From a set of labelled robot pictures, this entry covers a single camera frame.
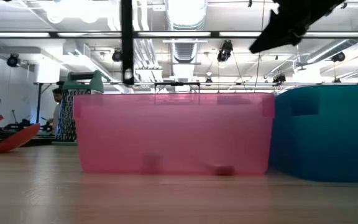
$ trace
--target ventilation duct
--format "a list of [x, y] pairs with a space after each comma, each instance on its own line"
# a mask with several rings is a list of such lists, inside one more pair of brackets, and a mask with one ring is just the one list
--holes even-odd
[[[169, 29], [177, 31], [202, 30], [205, 24], [207, 5], [207, 0], [165, 0]], [[172, 66], [177, 78], [190, 79], [193, 76], [195, 66], [185, 64], [194, 61], [197, 48], [198, 44], [194, 43], [172, 44], [173, 62], [184, 63]]]

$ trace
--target white wall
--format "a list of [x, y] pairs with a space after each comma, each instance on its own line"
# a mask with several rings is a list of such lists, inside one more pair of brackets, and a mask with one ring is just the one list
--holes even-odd
[[[0, 59], [0, 114], [4, 116], [0, 126], [14, 122], [12, 110], [15, 110], [18, 121], [32, 117], [31, 121], [35, 122], [38, 93], [38, 86], [33, 84], [35, 80], [34, 72], [27, 73], [24, 68], [10, 68], [5, 60]], [[52, 88], [42, 95], [42, 99], [40, 114], [51, 118], [56, 105], [53, 102]]]

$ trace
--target stage light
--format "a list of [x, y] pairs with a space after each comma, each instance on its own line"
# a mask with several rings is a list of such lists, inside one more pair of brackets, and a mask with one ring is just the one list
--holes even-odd
[[339, 52], [338, 54], [331, 57], [331, 60], [333, 62], [343, 62], [345, 60], [346, 56], [343, 52]]
[[113, 55], [112, 55], [112, 60], [114, 61], [114, 62], [120, 62], [121, 60], [122, 60], [122, 52], [121, 52], [121, 50], [114, 50], [114, 53], [113, 53]]
[[286, 82], [286, 80], [285, 75], [281, 73], [273, 78], [273, 83], [283, 83]]
[[218, 53], [218, 62], [226, 62], [229, 60], [232, 51], [233, 44], [231, 43], [231, 40], [225, 40]]
[[17, 68], [20, 66], [20, 59], [18, 54], [11, 54], [11, 56], [6, 60], [7, 66], [11, 68]]

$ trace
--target spotlight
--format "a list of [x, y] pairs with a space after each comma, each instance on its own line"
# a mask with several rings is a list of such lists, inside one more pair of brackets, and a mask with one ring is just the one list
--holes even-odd
[[333, 83], [342, 83], [340, 78], [335, 78]]
[[122, 52], [121, 52], [121, 50], [114, 50], [114, 53], [113, 53], [111, 58], [115, 62], [120, 62], [122, 60]]
[[205, 82], [206, 82], [206, 83], [212, 83], [212, 78], [207, 78], [207, 79], [205, 80]]
[[18, 54], [11, 54], [6, 61], [7, 66], [11, 68], [17, 68], [20, 66], [20, 59]]
[[233, 44], [231, 40], [225, 40], [218, 54], [218, 62], [225, 62], [231, 56], [233, 51]]
[[279, 74], [276, 77], [273, 78], [273, 83], [283, 83], [286, 81], [284, 74]]
[[338, 54], [334, 55], [331, 60], [333, 62], [343, 62], [345, 60], [346, 56], [343, 52], [339, 52]]

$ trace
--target fluorescent light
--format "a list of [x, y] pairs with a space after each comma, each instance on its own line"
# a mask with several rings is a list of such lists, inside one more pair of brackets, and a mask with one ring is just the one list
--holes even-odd
[[192, 32], [192, 31], [178, 31], [178, 32], [139, 32], [139, 37], [209, 37], [210, 32]]
[[15, 38], [15, 37], [49, 37], [47, 32], [0, 32], [0, 37]]
[[120, 32], [59, 32], [60, 37], [121, 37]]
[[358, 37], [358, 32], [307, 32], [305, 37]]
[[258, 37], [260, 32], [220, 32], [220, 37]]
[[207, 40], [162, 40], [164, 44], [207, 44]]

